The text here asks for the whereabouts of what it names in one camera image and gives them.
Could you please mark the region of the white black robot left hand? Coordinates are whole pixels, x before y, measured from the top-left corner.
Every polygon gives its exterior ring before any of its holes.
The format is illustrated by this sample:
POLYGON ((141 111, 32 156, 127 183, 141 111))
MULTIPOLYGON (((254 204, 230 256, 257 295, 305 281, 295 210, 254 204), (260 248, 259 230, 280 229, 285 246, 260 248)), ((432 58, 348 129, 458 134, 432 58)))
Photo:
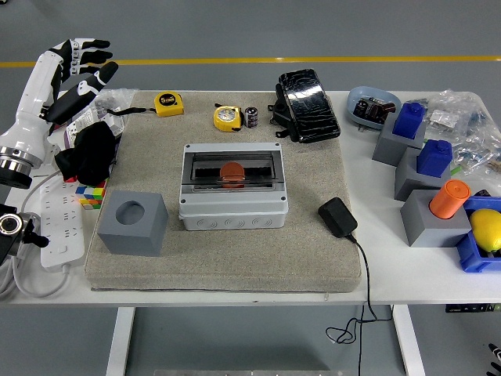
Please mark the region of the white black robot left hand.
POLYGON ((109 47, 107 40, 75 38, 42 53, 21 96, 15 123, 1 135, 1 146, 41 161, 52 125, 88 106, 116 73, 109 47))

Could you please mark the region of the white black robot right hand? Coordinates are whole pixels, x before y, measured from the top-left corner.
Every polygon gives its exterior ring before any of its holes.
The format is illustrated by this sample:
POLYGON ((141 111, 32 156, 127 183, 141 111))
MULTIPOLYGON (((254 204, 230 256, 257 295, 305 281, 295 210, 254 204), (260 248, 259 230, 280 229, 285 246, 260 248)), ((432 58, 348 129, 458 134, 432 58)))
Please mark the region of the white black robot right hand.
POLYGON ((501 373, 501 366, 500 366, 500 361, 501 361, 501 349, 497 345, 494 345, 492 343, 488 344, 488 348, 492 352, 493 356, 496 358, 495 361, 490 363, 491 370, 487 371, 486 374, 490 376, 500 376, 501 373))

